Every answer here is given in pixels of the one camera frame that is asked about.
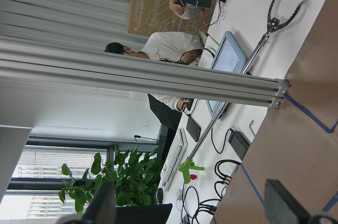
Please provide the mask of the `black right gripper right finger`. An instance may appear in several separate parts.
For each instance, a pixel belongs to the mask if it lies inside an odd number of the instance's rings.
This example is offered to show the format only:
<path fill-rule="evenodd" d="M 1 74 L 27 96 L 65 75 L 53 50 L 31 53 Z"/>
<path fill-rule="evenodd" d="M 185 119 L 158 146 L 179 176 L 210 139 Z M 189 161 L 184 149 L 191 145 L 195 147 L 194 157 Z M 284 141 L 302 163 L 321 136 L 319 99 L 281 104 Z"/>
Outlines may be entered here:
<path fill-rule="evenodd" d="M 265 215 L 270 223 L 317 223 L 279 180 L 266 180 Z"/>

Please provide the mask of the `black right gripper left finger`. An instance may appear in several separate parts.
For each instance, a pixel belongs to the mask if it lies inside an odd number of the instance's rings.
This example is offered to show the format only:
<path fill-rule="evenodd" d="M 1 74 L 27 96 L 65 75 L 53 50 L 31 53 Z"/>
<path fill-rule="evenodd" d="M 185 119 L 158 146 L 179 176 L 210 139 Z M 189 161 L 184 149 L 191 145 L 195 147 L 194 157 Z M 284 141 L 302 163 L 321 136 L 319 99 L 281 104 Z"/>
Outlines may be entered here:
<path fill-rule="evenodd" d="M 102 182 L 88 208 L 83 214 L 83 223 L 115 223 L 115 183 Z"/>

